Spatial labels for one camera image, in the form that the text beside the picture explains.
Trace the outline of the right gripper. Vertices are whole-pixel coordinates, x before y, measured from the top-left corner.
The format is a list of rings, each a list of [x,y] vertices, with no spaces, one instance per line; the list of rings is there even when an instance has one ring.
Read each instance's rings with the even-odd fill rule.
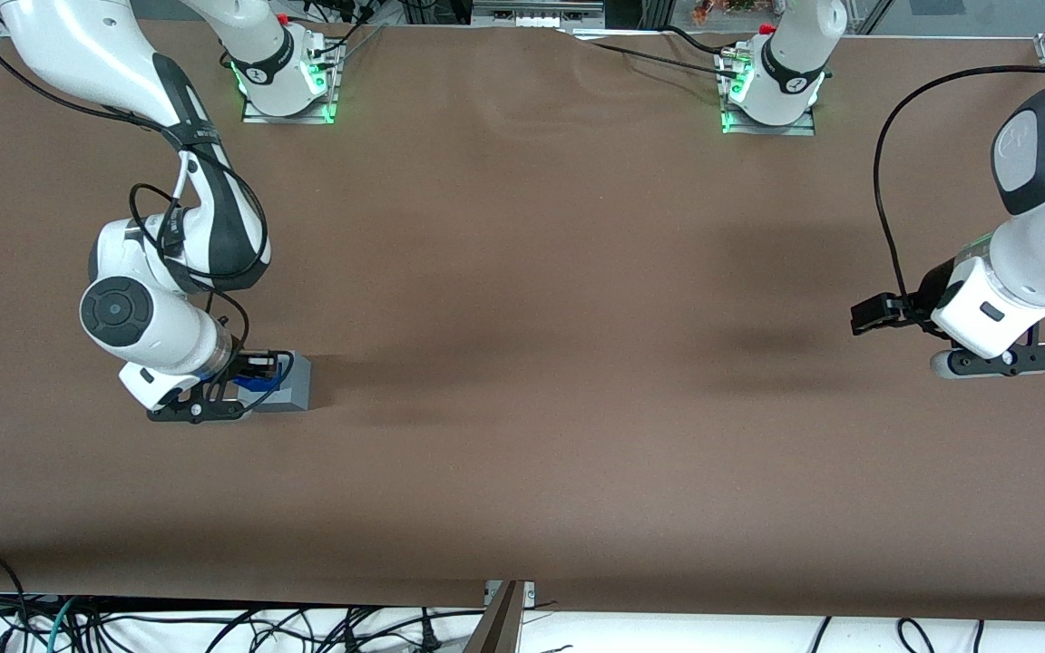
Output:
[[[239,352],[238,372],[214,377],[167,375],[167,373],[127,363],[119,373],[120,381],[146,412],[246,412],[238,398],[258,398],[262,394],[262,374],[278,371],[278,353]],[[235,396],[228,390],[235,390]]]

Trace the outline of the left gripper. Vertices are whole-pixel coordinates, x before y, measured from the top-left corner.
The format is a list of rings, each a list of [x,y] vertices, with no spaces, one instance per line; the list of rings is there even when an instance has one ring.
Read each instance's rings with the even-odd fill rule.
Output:
[[[932,322],[979,358],[1002,355],[1045,318],[1045,266],[1036,259],[954,257],[932,269],[918,290],[874,295],[851,307],[851,335]]]

